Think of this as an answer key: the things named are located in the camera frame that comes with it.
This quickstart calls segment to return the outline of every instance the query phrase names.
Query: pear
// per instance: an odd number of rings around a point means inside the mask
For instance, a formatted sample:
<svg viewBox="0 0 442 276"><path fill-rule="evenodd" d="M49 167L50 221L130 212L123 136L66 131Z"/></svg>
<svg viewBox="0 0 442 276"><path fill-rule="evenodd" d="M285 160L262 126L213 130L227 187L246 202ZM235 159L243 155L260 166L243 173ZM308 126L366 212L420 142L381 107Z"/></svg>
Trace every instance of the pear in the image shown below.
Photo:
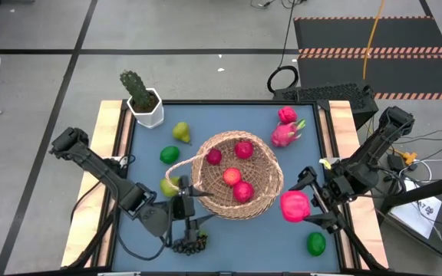
<svg viewBox="0 0 442 276"><path fill-rule="evenodd" d="M178 187L178 182L180 180L179 176L170 177L170 180L172 181L172 183L175 186ZM161 179L160 188L161 188L161 192L163 192L163 194L166 197L173 197L173 196L176 196L178 194L178 190L172 188L172 186L170 186L170 184L168 184L167 179Z"/></svg>
<svg viewBox="0 0 442 276"><path fill-rule="evenodd" d="M179 122L172 130L173 137L175 139L178 139L184 143L188 143L192 146L190 143L190 131L189 131L189 125L185 122Z"/></svg>

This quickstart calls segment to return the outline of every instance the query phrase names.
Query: wooden table edge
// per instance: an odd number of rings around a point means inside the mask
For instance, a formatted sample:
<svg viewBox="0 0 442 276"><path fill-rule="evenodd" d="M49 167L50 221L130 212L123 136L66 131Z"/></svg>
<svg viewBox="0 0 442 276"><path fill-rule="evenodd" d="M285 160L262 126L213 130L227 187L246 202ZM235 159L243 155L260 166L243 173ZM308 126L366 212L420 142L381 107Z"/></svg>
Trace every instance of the wooden table edge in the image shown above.
<svg viewBox="0 0 442 276"><path fill-rule="evenodd" d="M101 102L90 145L90 148L100 156L112 155L121 106L122 100L104 100ZM358 135L355 129L349 102L330 101L330 114L334 125L339 154L341 157L348 157L359 147ZM332 156L325 113L319 112L319 116L322 125L323 140L325 143L325 152L327 153L327 156ZM127 112L124 126L129 125L128 122L132 119L130 112ZM124 137L126 136L127 135L123 135L120 138L119 156L124 155L125 153L127 139L124 140ZM88 191L95 183L96 179L89 173L85 172L81 181L78 198ZM88 196L88 199L83 201L77 208L74 214L74 220L71 223L61 266L66 266L72 263L96 233L103 201L104 187L101 186L92 192ZM381 240L381 231L378 225L378 220L374 213L373 200L370 198L359 198L350 204L350 210L356 234L376 260L383 266L387 267L388 261L384 251L383 241ZM353 268L351 248L344 233L341 233L341 240L343 244L345 266L347 268ZM102 241L102 250L98 259L98 265L106 265L109 246L110 229ZM366 264L362 259L361 266L366 268Z"/></svg>

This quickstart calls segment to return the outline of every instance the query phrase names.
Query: wicker basket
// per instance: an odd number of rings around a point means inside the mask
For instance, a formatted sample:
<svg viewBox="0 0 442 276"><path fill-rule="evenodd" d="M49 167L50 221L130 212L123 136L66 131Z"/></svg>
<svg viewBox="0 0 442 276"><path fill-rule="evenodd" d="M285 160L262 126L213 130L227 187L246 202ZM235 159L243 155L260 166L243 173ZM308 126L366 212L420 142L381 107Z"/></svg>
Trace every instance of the wicker basket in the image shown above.
<svg viewBox="0 0 442 276"><path fill-rule="evenodd" d="M235 155L234 148L239 141L253 144L250 158L239 159ZM212 148L223 154L217 166L210 165L204 158ZM260 138L245 131L228 131L211 137L200 147L196 156L168 169L168 181L175 168L187 163L192 163L192 182L196 189L214 194L199 197L200 203L225 219L251 219L262 214L274 203L284 186L282 170L274 152ZM223 181L223 172L229 167L238 168L243 181L253 185L255 195L250 202L239 203L233 198L232 188Z"/></svg>

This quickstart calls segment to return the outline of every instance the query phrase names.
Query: white paper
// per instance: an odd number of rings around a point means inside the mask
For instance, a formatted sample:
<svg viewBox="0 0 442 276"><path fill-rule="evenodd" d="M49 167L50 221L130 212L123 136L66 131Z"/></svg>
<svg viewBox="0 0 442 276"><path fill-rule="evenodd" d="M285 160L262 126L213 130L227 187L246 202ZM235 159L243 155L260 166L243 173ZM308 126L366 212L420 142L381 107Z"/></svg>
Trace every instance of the white paper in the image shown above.
<svg viewBox="0 0 442 276"><path fill-rule="evenodd" d="M416 185L409 179L405 179L404 182L407 187L407 191L417 188ZM436 197L430 197L420 200L419 205L417 205L416 202L412 202L406 205L394 207L390 211L390 214L396 219L402 221L409 228L423 235L425 238L429 238L440 207L441 201ZM431 220L423 217L417 209L420 209L421 213Z"/></svg>

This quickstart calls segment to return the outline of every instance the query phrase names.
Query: floor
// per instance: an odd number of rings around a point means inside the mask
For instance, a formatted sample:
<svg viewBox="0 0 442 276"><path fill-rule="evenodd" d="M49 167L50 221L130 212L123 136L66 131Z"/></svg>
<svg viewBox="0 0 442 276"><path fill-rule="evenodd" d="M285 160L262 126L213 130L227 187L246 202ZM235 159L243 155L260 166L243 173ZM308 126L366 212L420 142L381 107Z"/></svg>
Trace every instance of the floor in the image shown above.
<svg viewBox="0 0 442 276"><path fill-rule="evenodd" d="M427 4L442 31L442 1ZM294 16L375 16L379 5L308 0ZM387 0L383 16L389 15L424 10L420 0ZM249 0L3 1L0 274L59 268L82 171L43 153L68 126L91 134L101 100L127 97L122 70L137 71L164 99L269 99L266 79L280 60L288 17L279 1L267 10L250 7ZM289 49L297 48L294 33L291 25ZM283 64L293 58L286 55ZM274 87L291 77L281 74ZM393 105L415 116L413 136L442 128L442 100L378 101L380 112ZM364 141L366 130L358 134ZM426 156L441 147L442 141L421 141L397 149ZM442 163L432 170L442 177ZM381 232L393 269L442 275L441 258L387 223Z"/></svg>

